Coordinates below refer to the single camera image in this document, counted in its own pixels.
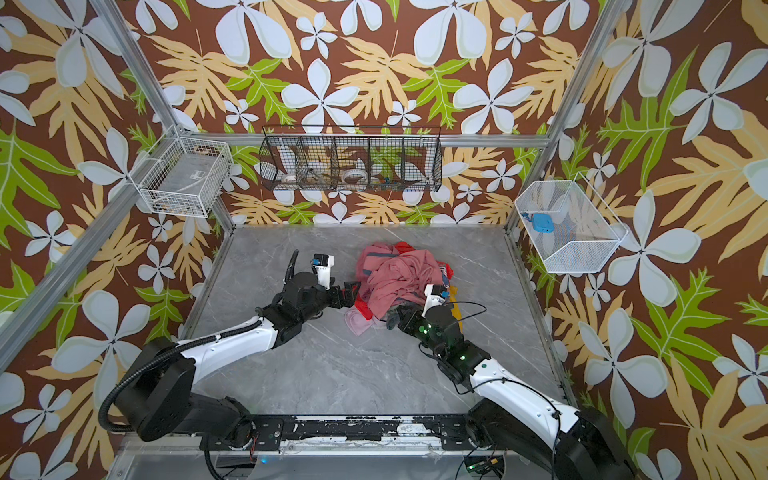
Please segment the green cloth with grey trim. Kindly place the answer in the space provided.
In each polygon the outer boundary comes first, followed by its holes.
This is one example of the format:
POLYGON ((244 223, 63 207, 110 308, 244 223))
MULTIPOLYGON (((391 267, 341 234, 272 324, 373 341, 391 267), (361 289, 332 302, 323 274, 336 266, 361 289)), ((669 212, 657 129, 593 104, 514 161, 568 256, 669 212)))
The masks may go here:
POLYGON ((411 309, 406 305, 393 306, 386 316, 386 328, 388 330, 394 330, 398 328, 400 324, 408 319, 411 309))

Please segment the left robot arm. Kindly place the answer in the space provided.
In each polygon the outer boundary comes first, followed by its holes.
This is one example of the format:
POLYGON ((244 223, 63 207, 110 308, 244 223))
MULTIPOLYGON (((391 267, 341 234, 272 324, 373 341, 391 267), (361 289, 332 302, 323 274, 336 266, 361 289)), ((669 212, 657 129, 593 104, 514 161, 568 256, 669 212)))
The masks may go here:
POLYGON ((253 432, 249 410, 230 396, 197 394, 194 386, 227 365, 287 343, 326 309, 353 306, 359 289, 359 282, 323 285, 316 274, 300 272, 238 326, 185 342, 150 342, 106 395, 99 425, 110 433, 134 432, 145 442, 187 434, 245 446, 253 432))

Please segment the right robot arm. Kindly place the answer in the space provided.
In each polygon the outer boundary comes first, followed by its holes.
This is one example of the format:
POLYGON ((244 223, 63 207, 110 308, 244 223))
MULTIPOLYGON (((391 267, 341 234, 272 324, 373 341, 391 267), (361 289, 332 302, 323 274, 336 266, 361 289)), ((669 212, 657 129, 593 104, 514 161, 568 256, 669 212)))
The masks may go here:
POLYGON ((479 396, 465 416, 475 446, 512 450, 554 479, 636 477, 625 444, 602 412, 565 404, 510 373, 464 336, 450 303, 399 305, 387 323, 417 339, 458 393, 479 396))

